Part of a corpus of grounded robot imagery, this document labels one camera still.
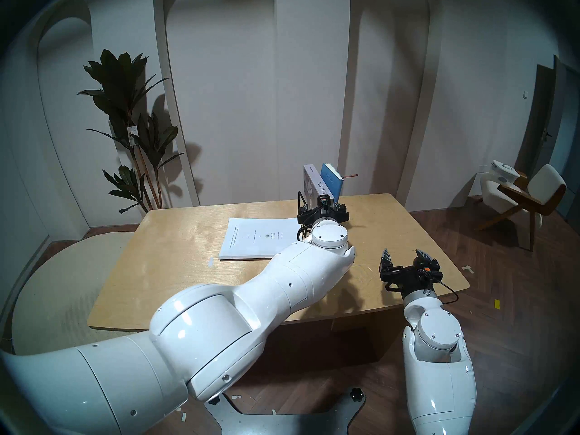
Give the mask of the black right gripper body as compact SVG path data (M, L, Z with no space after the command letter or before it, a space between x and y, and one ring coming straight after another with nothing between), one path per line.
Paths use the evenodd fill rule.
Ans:
M416 291L426 292L427 296L434 293L433 284L442 282L443 273L415 266L395 267L385 264L380 266L380 279L387 292L398 292L405 299Z

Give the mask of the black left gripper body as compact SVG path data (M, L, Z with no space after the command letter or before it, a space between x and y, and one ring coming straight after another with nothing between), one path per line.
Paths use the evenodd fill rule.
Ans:
M320 219L332 219L338 223L350 220L345 204L331 204L330 196L318 196L316 206L308 207L303 196L298 197L297 222L301 226L314 226Z

